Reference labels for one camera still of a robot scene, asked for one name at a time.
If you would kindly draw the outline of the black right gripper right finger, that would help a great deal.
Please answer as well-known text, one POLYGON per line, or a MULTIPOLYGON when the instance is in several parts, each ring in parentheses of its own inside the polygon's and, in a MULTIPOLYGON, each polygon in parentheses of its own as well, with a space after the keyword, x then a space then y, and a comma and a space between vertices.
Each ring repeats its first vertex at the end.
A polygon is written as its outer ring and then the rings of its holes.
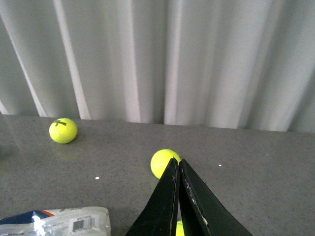
POLYGON ((187 160, 179 164, 179 203, 186 236, 250 236, 187 160))

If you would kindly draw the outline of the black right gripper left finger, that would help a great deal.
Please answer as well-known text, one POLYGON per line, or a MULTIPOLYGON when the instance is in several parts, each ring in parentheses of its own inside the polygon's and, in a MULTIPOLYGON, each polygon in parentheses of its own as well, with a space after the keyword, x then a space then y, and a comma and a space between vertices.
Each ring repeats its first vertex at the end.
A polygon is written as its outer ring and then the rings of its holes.
POLYGON ((127 231, 127 236, 174 236, 180 189, 179 164, 168 162, 146 206, 127 231))

